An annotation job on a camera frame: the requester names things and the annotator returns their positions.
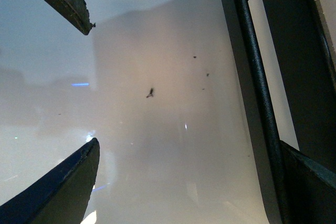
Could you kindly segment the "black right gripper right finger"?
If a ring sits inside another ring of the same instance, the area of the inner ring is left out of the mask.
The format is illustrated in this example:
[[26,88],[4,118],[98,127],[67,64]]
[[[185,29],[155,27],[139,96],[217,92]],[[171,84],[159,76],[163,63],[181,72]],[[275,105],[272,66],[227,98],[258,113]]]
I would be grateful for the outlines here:
[[294,223],[335,223],[335,173],[280,142]]

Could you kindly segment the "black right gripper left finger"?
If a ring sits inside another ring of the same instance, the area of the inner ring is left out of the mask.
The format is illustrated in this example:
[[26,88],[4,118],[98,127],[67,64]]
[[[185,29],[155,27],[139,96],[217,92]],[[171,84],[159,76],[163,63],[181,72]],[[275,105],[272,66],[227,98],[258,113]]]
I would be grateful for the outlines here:
[[100,159],[96,138],[1,205],[1,223],[81,223]]

